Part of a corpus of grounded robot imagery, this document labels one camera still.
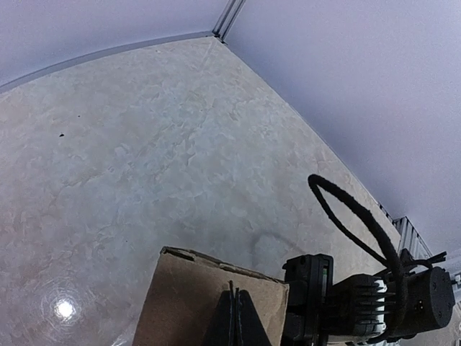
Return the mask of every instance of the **cardboard box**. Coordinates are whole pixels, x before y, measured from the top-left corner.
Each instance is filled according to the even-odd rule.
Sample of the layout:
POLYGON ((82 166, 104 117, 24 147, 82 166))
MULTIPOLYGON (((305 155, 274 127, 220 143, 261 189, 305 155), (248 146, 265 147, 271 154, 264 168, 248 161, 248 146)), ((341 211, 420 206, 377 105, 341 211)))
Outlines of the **cardboard box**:
POLYGON ((280 345, 288 285, 191 250, 164 247, 135 333, 134 346, 200 346, 229 281, 247 290, 273 346, 280 345))

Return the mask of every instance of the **black wire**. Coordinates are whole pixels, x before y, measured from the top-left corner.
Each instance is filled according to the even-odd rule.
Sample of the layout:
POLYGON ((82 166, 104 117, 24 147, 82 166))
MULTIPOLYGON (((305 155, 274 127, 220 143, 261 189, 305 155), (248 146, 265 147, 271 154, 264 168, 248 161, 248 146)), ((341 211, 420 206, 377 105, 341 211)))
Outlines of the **black wire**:
POLYGON ((384 266, 388 267, 393 274, 395 281, 395 310, 391 322, 388 325, 388 328, 382 333, 379 337, 372 338, 368 340, 369 343, 378 343, 386 340, 394 331, 401 325, 403 318, 405 317, 406 304, 408 300, 408 287, 406 283, 406 278, 404 275, 404 269, 400 258, 397 255, 394 246, 392 245, 388 235, 375 220, 371 212, 366 209, 363 205, 358 203, 349 193, 338 187, 332 182, 329 182, 323 177, 320 177, 316 174, 312 174, 308 178, 309 187, 317 197, 318 202, 321 204, 326 215, 330 218, 331 221, 338 227, 338 229, 343 232, 348 238, 350 238, 356 245, 361 247, 368 254, 373 256, 377 261, 382 263, 384 266), (382 253, 385 256, 383 259, 378 253, 370 249, 363 241, 358 239, 353 235, 340 220, 334 215, 330 206, 323 197, 319 187, 324 189, 326 192, 332 194, 335 198, 345 204, 351 212, 362 220, 364 225, 368 228, 370 233, 376 238, 378 246, 380 247, 382 253))

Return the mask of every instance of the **glossy floor surface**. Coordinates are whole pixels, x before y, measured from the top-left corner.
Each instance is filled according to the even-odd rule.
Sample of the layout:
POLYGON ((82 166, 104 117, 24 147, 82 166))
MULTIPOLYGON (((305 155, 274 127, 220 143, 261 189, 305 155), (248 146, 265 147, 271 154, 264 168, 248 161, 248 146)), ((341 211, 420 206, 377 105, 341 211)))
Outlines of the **glossy floor surface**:
POLYGON ((214 38, 0 94, 0 345, 130 345, 164 245, 279 278, 306 252, 335 256, 336 280, 379 270, 323 214, 312 173, 353 194, 398 243, 323 141, 214 38))

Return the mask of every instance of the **marble floor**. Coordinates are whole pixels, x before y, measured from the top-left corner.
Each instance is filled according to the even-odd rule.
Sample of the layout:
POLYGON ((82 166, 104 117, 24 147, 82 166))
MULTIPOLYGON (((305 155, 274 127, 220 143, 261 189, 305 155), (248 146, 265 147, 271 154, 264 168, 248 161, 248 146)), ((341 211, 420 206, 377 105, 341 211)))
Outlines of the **marble floor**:
POLYGON ((353 194, 398 243, 328 146, 212 37, 0 94, 0 345, 131 345, 164 245, 278 278, 302 253, 335 256, 335 280, 378 271, 323 214, 312 173, 353 194))

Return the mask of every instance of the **bright light spot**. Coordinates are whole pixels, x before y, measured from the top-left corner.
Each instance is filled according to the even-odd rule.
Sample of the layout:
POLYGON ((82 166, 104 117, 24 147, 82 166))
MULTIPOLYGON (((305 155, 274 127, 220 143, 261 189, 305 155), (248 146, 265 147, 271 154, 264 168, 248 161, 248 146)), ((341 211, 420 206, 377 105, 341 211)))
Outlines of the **bright light spot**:
POLYGON ((75 314, 75 309, 70 301, 62 300, 55 306, 56 315, 62 319, 70 319, 75 314))

